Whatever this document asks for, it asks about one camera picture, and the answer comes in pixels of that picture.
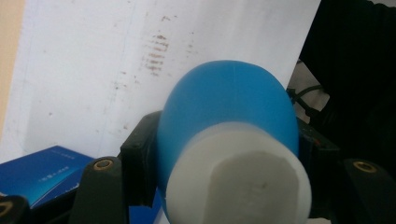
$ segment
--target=blue cardboard box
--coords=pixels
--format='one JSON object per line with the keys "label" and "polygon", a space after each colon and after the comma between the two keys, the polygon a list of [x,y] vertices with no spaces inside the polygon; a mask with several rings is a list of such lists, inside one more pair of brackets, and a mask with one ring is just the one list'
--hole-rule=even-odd
{"label": "blue cardboard box", "polygon": [[64,147],[50,147],[2,163],[0,194],[24,196],[34,208],[78,187],[84,167],[92,160]]}

